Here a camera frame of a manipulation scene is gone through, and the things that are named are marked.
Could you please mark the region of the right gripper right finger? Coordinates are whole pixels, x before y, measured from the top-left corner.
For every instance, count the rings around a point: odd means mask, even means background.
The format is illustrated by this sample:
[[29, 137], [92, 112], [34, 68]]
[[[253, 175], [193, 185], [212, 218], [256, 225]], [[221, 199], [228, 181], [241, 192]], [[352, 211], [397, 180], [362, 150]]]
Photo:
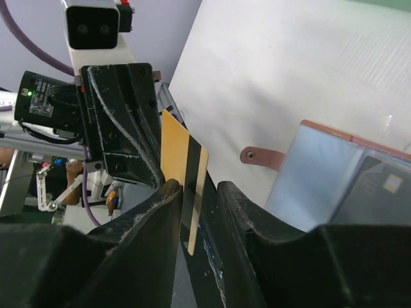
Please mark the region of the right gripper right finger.
[[352, 307], [331, 238], [269, 214], [232, 182], [217, 188], [229, 307]]

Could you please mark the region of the brown leather card holder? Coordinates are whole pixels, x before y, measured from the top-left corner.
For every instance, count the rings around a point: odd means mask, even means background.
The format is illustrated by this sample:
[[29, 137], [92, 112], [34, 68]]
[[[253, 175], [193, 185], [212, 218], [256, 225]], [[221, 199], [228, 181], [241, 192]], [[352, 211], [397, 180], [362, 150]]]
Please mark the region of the brown leather card holder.
[[357, 169], [367, 155], [410, 163], [410, 154], [312, 121], [303, 120], [286, 153], [248, 146], [244, 164], [263, 166], [277, 176], [265, 209], [302, 231], [332, 223]]

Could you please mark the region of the dark grey credit card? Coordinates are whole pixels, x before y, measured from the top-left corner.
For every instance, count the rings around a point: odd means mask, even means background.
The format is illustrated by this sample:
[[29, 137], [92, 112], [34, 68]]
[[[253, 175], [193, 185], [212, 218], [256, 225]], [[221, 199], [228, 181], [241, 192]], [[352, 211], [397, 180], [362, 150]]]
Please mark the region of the dark grey credit card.
[[409, 226], [410, 163], [365, 156], [331, 222]]

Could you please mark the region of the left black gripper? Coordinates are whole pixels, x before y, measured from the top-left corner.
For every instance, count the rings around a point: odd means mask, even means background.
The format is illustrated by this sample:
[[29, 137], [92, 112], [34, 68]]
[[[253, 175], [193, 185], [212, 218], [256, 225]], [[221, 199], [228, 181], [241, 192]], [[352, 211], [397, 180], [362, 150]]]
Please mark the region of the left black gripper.
[[[154, 75], [148, 63], [88, 65], [80, 70], [84, 127], [90, 158], [101, 160], [115, 180], [158, 189], [161, 120]], [[23, 132], [52, 144], [83, 139], [76, 85], [25, 71], [14, 109]], [[57, 139], [33, 125], [73, 134]]]

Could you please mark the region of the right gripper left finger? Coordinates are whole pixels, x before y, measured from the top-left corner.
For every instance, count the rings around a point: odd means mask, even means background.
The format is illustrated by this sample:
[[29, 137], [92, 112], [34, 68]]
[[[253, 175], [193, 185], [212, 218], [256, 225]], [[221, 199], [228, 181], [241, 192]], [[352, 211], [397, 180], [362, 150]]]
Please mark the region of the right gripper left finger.
[[170, 307], [183, 188], [171, 179], [140, 205], [91, 232], [110, 250], [70, 307]]

